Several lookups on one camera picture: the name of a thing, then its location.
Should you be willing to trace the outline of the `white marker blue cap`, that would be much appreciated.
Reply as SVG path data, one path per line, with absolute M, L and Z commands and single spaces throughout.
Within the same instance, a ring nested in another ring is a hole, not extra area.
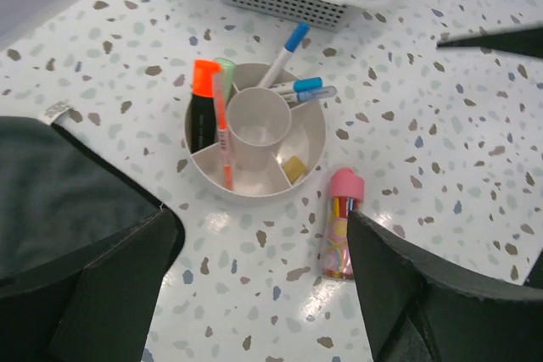
M 278 94 L 289 94 L 305 92 L 321 88 L 323 84 L 321 77 L 313 77 L 296 81 L 282 82 L 271 85 L 270 88 Z

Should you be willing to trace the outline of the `white pen blue cap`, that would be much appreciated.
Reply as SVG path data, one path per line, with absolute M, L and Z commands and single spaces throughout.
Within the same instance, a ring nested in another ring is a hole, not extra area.
M 273 84 L 285 67 L 286 63 L 290 60 L 294 51 L 302 43 L 309 30 L 310 26 L 306 22 L 301 21 L 298 23 L 271 63 L 268 71 L 261 78 L 260 82 L 258 83 L 258 87 L 268 88 Z

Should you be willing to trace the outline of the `pink capped crayon tube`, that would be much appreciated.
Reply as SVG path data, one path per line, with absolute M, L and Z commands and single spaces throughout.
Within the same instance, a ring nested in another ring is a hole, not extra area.
M 351 168 L 341 168 L 332 175 L 328 219 L 320 252 L 322 272 L 327 277 L 354 279 L 347 239 L 348 218 L 361 207 L 364 196 L 365 181 Z

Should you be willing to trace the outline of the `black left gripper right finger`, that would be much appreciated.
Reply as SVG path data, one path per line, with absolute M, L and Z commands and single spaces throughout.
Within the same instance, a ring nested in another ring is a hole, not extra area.
M 522 286 L 348 218 L 355 286 L 376 361 L 540 361 L 542 261 Z

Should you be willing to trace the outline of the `orange gel pen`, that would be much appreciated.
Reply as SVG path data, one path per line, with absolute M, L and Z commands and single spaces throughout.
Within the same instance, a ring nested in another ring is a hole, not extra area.
M 223 73 L 220 71 L 213 74 L 212 86 L 213 86 L 213 98 L 214 109 L 216 115 L 216 129 L 217 140 L 220 146 L 221 162 L 224 172 L 225 188 L 227 190 L 233 190 L 233 172 L 231 163 L 231 152 L 229 144 L 229 131 L 227 129 L 227 112 L 226 102 L 223 95 Z

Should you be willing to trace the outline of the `small tan eraser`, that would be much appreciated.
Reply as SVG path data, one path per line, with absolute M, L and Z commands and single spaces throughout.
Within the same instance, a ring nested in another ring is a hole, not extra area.
M 305 164 L 297 156 L 293 156 L 285 161 L 282 164 L 282 168 L 291 184 L 294 184 L 306 172 Z

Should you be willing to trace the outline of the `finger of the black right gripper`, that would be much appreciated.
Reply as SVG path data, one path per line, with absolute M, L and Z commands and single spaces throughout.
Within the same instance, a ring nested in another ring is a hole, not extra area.
M 478 35 L 453 36 L 436 44 L 443 48 L 483 48 L 542 59 L 542 24 L 520 25 Z

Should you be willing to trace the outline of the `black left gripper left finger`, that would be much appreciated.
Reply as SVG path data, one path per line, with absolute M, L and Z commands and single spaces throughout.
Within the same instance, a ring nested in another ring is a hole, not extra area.
M 114 235 L 1 279 L 3 361 L 139 361 L 176 216 L 161 210 Z

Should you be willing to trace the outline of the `orange capped marker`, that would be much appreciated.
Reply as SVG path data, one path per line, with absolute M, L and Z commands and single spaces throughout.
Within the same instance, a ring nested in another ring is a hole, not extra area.
M 207 148 L 215 142 L 213 77 L 218 73 L 221 73 L 221 66 L 217 62 L 204 59 L 194 61 L 190 117 L 192 153 Z

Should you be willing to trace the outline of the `green eraser block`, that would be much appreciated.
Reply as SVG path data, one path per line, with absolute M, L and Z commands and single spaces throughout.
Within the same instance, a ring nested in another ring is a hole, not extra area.
M 234 77 L 234 73 L 236 69 L 236 64 L 233 61 L 226 58 L 215 58 L 214 61 L 217 62 L 222 68 L 222 72 L 223 72 L 222 91 L 223 91 L 225 102 L 227 103 L 232 95 L 232 82 L 233 82 L 233 77 Z

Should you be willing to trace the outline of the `clear blue ballpoint pen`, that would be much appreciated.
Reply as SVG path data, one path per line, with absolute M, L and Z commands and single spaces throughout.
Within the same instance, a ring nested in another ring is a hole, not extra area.
M 285 94 L 283 99 L 287 103 L 306 103 L 312 100 L 335 97 L 336 94 L 337 89 L 335 86 L 324 86 L 318 89 Z

